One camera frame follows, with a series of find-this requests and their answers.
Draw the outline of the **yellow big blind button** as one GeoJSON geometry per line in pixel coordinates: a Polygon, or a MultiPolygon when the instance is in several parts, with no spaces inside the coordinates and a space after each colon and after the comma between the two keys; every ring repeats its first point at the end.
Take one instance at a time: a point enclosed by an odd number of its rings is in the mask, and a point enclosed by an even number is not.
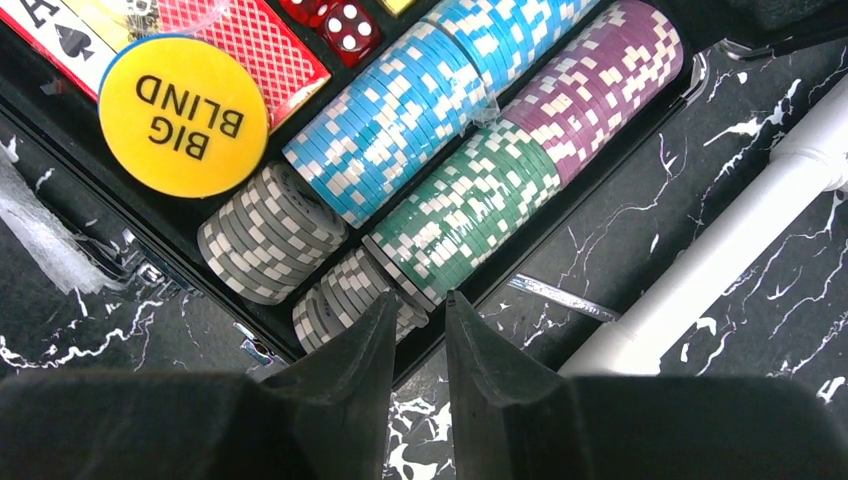
{"type": "Polygon", "coordinates": [[[120,51],[97,98],[114,159],[141,184],[180,198],[235,187],[269,137],[261,90],[228,53],[187,36],[156,35],[120,51]]]}

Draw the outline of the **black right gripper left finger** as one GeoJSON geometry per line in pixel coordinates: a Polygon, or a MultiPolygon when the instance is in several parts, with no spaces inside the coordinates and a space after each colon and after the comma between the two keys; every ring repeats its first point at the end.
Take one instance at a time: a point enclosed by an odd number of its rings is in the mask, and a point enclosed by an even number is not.
{"type": "Polygon", "coordinates": [[[59,370],[1,384],[5,479],[377,479],[399,302],[255,381],[59,370]]]}

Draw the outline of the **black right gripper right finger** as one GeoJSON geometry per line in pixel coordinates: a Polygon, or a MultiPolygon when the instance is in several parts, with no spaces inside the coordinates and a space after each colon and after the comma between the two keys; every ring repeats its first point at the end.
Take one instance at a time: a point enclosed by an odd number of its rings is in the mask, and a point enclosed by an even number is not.
{"type": "Polygon", "coordinates": [[[756,377],[563,378],[458,292],[445,310],[460,479],[843,479],[847,437],[802,387],[756,377]]]}

